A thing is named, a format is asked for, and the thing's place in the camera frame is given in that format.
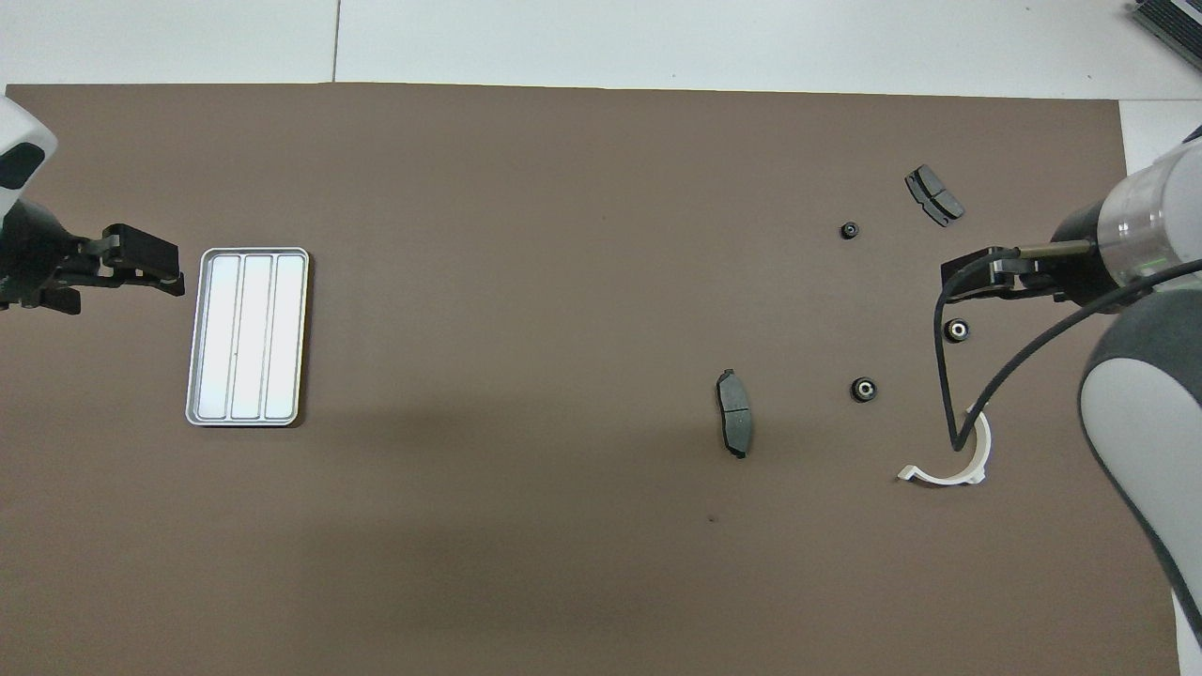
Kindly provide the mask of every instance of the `white tile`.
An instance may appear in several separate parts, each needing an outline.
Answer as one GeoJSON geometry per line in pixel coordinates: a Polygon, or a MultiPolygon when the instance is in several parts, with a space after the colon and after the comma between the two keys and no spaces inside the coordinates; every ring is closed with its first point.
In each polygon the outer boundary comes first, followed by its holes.
{"type": "Polygon", "coordinates": [[[1127,173],[1150,165],[1202,126],[1202,101],[1119,101],[1127,173]]]}
{"type": "Polygon", "coordinates": [[[1119,0],[343,0],[337,77],[1202,99],[1119,0]]]}
{"type": "Polygon", "coordinates": [[[0,83],[322,82],[338,0],[2,0],[0,83]]]}

